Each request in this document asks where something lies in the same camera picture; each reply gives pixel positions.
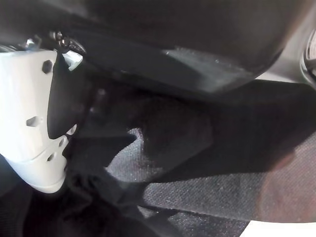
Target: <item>black plastic panel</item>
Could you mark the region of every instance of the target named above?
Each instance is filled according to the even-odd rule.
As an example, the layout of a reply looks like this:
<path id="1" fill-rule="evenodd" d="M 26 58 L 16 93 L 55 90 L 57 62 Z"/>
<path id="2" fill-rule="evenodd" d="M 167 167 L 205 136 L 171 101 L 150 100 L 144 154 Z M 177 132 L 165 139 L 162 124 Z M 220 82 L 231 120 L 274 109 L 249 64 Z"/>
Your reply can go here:
<path id="1" fill-rule="evenodd" d="M 42 30 L 42 23 L 24 0 L 1 0 L 0 3 L 0 43 L 17 45 Z"/>
<path id="2" fill-rule="evenodd" d="M 85 112 L 89 86 L 83 67 L 68 70 L 64 57 L 58 54 L 53 68 L 50 88 L 47 131 L 50 139 L 56 139 L 78 123 Z"/>
<path id="3" fill-rule="evenodd" d="M 267 70 L 311 3 L 21 0 L 15 8 L 48 30 L 60 28 L 77 38 L 89 61 L 105 70 L 139 76 L 146 87 L 161 83 L 193 94 L 214 94 Z"/>

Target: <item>dark cloth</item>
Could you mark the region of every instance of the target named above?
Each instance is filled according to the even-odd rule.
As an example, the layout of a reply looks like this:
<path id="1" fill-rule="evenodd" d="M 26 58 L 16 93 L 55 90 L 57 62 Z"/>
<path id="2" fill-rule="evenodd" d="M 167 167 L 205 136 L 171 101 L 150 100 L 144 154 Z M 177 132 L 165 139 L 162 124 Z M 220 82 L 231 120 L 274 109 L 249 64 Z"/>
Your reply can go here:
<path id="1" fill-rule="evenodd" d="M 0 198 L 0 236 L 22 237 L 32 188 L 21 180 Z"/>
<path id="2" fill-rule="evenodd" d="M 307 86 L 256 82 L 212 103 L 106 92 L 72 141 L 65 193 L 34 195 L 25 236 L 238 237 L 250 220 L 314 221 Z"/>

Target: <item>hexagonal hole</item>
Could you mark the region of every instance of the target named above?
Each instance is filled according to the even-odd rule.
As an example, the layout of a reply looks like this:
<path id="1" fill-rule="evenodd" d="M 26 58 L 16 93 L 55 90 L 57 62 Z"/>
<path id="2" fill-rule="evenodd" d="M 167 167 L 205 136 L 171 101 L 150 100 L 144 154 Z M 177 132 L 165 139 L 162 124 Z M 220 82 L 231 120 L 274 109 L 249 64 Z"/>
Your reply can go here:
<path id="1" fill-rule="evenodd" d="M 42 66 L 41 70 L 45 74 L 48 74 L 51 72 L 52 68 L 53 68 L 53 63 L 50 60 L 46 60 L 45 62 L 43 62 L 43 66 Z"/>
<path id="2" fill-rule="evenodd" d="M 41 124 L 41 122 L 43 122 L 43 118 L 38 117 L 38 116 L 34 116 L 34 117 L 26 120 L 26 126 L 27 127 L 37 127 L 38 125 Z"/>
<path id="3" fill-rule="evenodd" d="M 67 138 L 66 138 L 66 137 L 64 137 L 63 139 L 61 139 L 60 142 L 59 142 L 59 147 L 62 147 L 62 146 L 65 144 L 66 141 L 67 141 Z"/>
<path id="4" fill-rule="evenodd" d="M 47 158 L 47 161 L 53 160 L 53 159 L 55 158 L 55 156 L 56 156 L 56 153 L 51 154 L 51 155 Z"/>

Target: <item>white panel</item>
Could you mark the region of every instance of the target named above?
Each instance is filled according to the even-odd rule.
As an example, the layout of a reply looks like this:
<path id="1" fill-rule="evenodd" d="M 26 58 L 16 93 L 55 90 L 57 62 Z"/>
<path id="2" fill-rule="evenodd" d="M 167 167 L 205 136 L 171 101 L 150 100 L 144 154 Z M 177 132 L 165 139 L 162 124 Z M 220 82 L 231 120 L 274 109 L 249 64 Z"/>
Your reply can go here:
<path id="1" fill-rule="evenodd" d="M 65 179 L 66 136 L 51 140 L 47 110 L 55 51 L 0 53 L 0 154 L 35 189 L 53 193 Z"/>
<path id="2" fill-rule="evenodd" d="M 251 221 L 240 237 L 315 237 L 316 223 L 268 223 Z"/>

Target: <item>screw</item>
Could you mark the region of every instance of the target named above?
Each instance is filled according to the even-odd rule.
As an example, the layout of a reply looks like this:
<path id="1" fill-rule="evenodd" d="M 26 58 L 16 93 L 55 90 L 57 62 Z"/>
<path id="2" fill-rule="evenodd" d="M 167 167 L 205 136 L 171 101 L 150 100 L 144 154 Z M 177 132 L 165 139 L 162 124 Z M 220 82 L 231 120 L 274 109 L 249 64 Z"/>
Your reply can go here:
<path id="1" fill-rule="evenodd" d="M 63 38 L 63 34 L 60 31 L 55 33 L 55 39 L 56 40 L 61 40 L 62 38 Z"/>
<path id="2" fill-rule="evenodd" d="M 45 62 L 43 62 L 43 66 L 42 66 L 41 70 L 45 74 L 48 74 L 51 72 L 52 67 L 53 67 L 53 63 L 50 60 L 46 60 Z"/>
<path id="3" fill-rule="evenodd" d="M 60 46 L 62 46 L 63 48 L 67 48 L 70 44 L 70 40 L 68 37 L 64 37 L 61 41 L 60 41 Z"/>

